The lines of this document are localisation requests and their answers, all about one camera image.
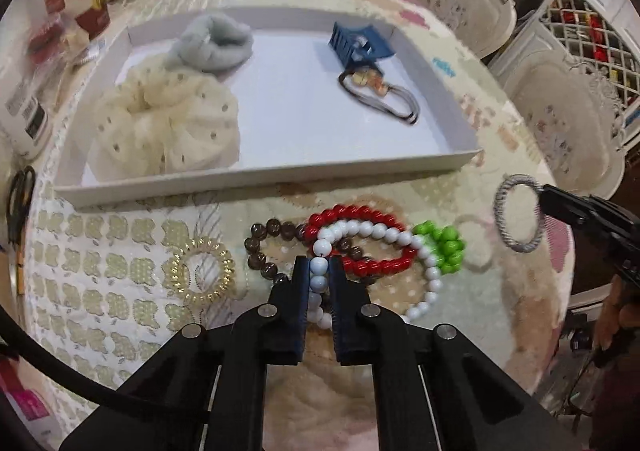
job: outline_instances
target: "white chair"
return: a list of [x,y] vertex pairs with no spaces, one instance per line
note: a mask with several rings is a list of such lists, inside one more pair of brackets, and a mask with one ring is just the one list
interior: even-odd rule
[[513,33],[513,0],[418,0],[482,58],[498,50]]
[[558,187],[609,199],[625,171],[622,102],[586,62],[555,50],[524,57],[504,85]]

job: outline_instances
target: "scissor handle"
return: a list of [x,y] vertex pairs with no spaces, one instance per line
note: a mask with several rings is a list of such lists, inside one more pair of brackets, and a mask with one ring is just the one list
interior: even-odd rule
[[18,171],[11,181],[6,203],[6,222],[11,243],[20,242],[20,232],[29,213],[35,183],[36,172],[31,166]]

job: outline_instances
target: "table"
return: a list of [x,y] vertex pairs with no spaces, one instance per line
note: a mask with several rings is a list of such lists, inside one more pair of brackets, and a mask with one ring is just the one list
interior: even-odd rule
[[[127,22],[218,5],[296,6],[352,12],[401,27],[454,93],[483,151],[460,171],[309,184],[281,184],[153,198],[75,211],[51,185],[78,92],[60,111],[38,176],[27,232],[25,297],[28,332],[81,373],[110,387],[125,381],[177,330],[190,322],[230,322],[266,300],[268,282],[246,266],[243,240],[252,223],[271,217],[303,221],[335,203],[369,205],[416,224],[455,224],[468,240],[463,269],[445,278],[439,301],[417,321],[456,325],[525,389],[537,384],[564,318],[574,266],[568,228],[546,220],[541,247],[508,250],[492,219],[492,199],[504,175],[528,173],[552,183],[524,121],[486,68],[433,15],[412,0],[140,0],[113,9],[112,38]],[[74,81],[94,70],[85,68]],[[508,225],[519,237],[534,228],[534,198],[516,190]],[[165,275],[171,247],[196,235],[218,237],[238,269],[232,297],[204,311],[172,297]],[[373,257],[390,256],[366,242]],[[290,270],[303,250],[295,241],[263,244],[270,261]],[[195,282],[206,287],[216,269],[204,261]],[[374,301],[399,313],[419,301],[425,280],[418,266],[370,287]],[[310,328],[305,363],[271,367],[265,449],[372,449],[376,439],[370,372],[332,362],[328,333]],[[95,407],[52,385],[63,431]]]

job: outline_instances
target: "cream lace scrunchie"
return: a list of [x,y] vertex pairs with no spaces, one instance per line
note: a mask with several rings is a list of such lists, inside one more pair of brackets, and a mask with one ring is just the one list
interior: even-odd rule
[[97,102],[102,151],[130,177],[238,160],[236,98],[215,77],[185,66],[167,68],[166,60],[167,54],[146,58]]

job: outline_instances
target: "green beads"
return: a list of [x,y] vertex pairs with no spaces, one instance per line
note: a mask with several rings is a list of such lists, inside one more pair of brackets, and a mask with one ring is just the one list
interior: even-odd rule
[[453,227],[453,225],[447,225],[447,227],[445,227],[442,230],[442,236],[440,237],[441,241],[449,241],[449,240],[458,240],[458,237],[460,235],[458,234],[458,230]]
[[466,242],[460,238],[460,233],[453,225],[437,227],[431,220],[417,224],[414,235],[419,235],[424,244],[431,249],[436,257],[436,265],[440,272],[453,274],[460,270],[464,260]]

